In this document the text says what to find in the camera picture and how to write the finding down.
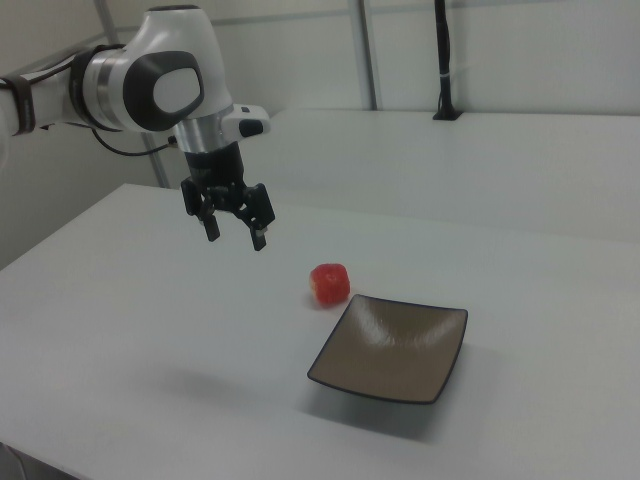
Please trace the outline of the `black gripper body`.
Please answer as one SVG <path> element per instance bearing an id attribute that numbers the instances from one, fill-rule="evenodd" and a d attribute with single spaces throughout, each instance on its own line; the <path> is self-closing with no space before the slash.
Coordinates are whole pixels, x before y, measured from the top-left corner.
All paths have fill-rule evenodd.
<path id="1" fill-rule="evenodd" d="M 237 142 L 208 153 L 186 153 L 190 176 L 181 182 L 186 212 L 201 223 L 206 214 L 224 211 L 236 216 L 243 203 L 260 207 L 267 226 L 275 213 L 264 184 L 248 186 Z"/>

